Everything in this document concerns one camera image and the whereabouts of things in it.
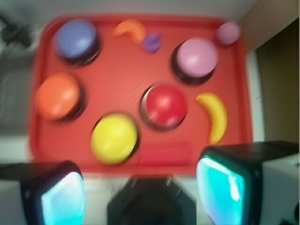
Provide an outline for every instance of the blue button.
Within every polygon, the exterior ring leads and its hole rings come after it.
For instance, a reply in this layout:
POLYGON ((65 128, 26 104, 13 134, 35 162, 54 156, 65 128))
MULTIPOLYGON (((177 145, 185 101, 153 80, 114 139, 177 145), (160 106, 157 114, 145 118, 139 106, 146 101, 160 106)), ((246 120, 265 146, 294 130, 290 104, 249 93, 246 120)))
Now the blue button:
POLYGON ((88 20, 75 19, 63 25, 56 36, 56 50, 64 58, 84 56, 96 40, 95 26, 88 20))

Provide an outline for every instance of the yellow banana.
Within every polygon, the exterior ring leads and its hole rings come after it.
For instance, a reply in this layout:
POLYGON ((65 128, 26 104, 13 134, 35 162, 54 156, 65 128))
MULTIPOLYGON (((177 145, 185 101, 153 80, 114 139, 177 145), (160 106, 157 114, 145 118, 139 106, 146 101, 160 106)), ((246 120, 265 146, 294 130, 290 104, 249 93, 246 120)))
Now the yellow banana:
POLYGON ((223 137, 227 127, 227 112, 222 100, 213 93, 203 93, 196 97, 210 116, 210 143, 216 144, 223 137))

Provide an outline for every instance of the pink ball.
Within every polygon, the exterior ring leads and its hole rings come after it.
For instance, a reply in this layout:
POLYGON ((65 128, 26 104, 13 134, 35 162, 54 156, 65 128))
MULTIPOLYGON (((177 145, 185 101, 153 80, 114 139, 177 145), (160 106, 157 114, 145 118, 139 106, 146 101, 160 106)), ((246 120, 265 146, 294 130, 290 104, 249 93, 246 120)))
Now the pink ball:
POLYGON ((240 27, 234 22, 226 22, 217 30, 217 39, 221 45, 231 45, 240 37, 240 27))

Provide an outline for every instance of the red tray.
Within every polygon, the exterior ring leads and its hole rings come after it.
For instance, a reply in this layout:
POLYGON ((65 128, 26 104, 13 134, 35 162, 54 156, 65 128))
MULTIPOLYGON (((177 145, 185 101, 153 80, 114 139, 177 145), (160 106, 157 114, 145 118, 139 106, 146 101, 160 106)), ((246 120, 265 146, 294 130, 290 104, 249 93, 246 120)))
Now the red tray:
POLYGON ((33 93, 56 72, 70 72, 83 84, 88 102, 83 114, 72 122, 49 122, 41 119, 31 104, 30 146, 35 161, 72 160, 83 172, 170 175, 195 174, 201 151, 209 145, 210 119, 196 103, 195 97, 213 92, 223 100, 228 114, 225 135, 218 143, 235 144, 252 141, 245 72, 245 53, 241 39, 228 47, 215 41, 217 28, 224 23, 216 18, 159 15, 89 15, 77 16, 91 20, 102 39, 98 58, 82 67, 74 67, 55 53, 53 42, 58 29, 75 17, 63 17, 51 22, 43 32, 35 61, 33 93), (114 28, 132 18, 144 24, 147 32, 159 32, 161 48, 155 54, 142 51, 129 36, 114 37, 114 28), (219 62, 213 76, 204 84, 189 86, 175 78, 170 58, 176 46, 191 37, 203 37, 216 44, 219 62), (157 82, 178 86, 187 96, 188 112, 183 123, 168 132, 148 127, 141 119, 139 107, 144 91, 157 82), (107 166, 98 162, 90 149, 90 134, 103 115, 125 112, 136 121, 140 131, 137 152, 126 162, 107 166), (140 166, 139 155, 149 149, 189 146, 190 156, 177 166, 140 166))

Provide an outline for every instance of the glowing cyan panel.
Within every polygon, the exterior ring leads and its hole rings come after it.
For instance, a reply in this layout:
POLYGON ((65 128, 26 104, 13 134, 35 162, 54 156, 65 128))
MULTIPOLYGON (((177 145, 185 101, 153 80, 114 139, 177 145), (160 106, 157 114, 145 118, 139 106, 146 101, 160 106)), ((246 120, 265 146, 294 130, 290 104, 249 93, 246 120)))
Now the glowing cyan panel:
POLYGON ((197 185, 203 207, 214 224, 242 224, 243 177, 205 156, 197 165, 197 185))
POLYGON ((85 211, 83 179, 71 172, 42 195, 45 225, 80 225, 85 211))

